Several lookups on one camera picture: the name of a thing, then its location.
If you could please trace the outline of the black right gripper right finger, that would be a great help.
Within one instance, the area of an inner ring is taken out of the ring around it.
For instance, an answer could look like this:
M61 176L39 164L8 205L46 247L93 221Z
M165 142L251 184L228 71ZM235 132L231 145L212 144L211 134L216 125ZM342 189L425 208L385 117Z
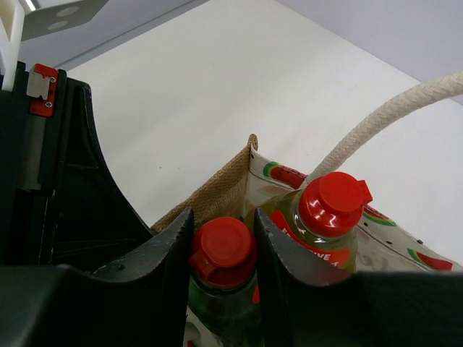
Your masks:
M267 346L460 346L462 275L334 267L254 214Z

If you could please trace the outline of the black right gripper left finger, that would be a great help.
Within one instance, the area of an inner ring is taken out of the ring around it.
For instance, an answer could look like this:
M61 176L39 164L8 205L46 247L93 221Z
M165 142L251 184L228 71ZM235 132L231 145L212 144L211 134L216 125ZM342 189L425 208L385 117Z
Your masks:
M69 265L1 268L3 346L180 346L194 213L86 273Z

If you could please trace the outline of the watermelon print canvas bag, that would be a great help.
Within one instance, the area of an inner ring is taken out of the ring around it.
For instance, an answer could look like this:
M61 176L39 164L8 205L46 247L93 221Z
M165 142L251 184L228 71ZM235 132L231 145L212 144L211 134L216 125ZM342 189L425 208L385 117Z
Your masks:
M244 223L242 213L246 201L261 202L280 191L303 189L312 180L339 171L341 164L362 145L395 121L413 111L461 94L461 73L408 89L363 119L309 174L260 156L258 139L251 135L240 152L185 201L158 220L153 230L156 233L164 231L185 208L193 210L197 230L208 221L220 217L233 217ZM255 236L254 226L250 230ZM423 272L462 275L459 263L433 252L390 217L373 208L372 202L366 205L356 231L358 249L356 270L353 273ZM222 346L189 307L188 311L190 318L185 330L185 345L202 346L205 338L210 336L215 346Z

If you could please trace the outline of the green dish soap bottle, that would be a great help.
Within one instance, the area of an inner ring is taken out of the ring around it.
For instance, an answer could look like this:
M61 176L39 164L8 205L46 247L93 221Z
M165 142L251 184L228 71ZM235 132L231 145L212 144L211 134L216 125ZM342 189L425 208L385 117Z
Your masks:
M257 258L254 234L236 218L215 218L195 232L188 307L222 346L263 345Z

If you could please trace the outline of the yellow dish soap bottle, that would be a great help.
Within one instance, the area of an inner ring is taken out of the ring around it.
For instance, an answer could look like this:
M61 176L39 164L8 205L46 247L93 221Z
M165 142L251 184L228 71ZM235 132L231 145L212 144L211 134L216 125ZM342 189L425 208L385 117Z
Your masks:
M357 231L366 205L373 201L364 180L340 171L312 180L305 188L280 191L261 202L246 201L244 223L254 226L260 208L283 234L334 267L356 270Z

